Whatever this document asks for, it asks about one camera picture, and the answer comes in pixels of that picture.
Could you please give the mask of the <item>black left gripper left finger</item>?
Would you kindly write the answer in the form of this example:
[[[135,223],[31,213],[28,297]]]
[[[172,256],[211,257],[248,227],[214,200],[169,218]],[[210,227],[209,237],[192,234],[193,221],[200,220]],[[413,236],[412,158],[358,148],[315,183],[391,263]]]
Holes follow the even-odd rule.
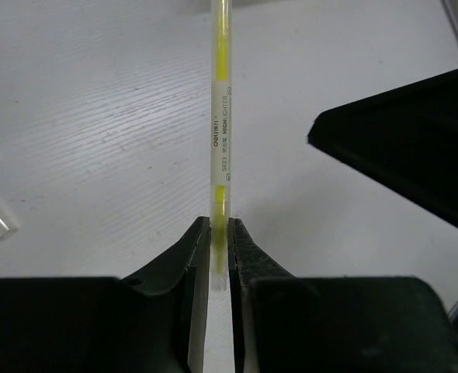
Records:
[[[198,217],[178,242],[122,279],[121,372],[203,370],[209,265],[210,224]]]

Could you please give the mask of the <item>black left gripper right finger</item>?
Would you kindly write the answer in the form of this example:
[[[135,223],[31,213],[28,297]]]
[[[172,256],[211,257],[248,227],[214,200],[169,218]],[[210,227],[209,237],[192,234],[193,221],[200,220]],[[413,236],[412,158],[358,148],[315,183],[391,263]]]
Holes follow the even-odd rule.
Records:
[[[230,218],[228,222],[227,257],[235,371],[258,372],[251,287],[257,281],[293,275],[255,244],[239,218]]]

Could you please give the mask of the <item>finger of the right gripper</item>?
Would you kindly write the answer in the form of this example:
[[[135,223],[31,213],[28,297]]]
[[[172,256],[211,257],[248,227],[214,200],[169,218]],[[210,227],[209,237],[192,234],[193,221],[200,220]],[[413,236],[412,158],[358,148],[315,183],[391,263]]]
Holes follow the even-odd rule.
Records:
[[[324,111],[308,142],[458,228],[458,69]]]

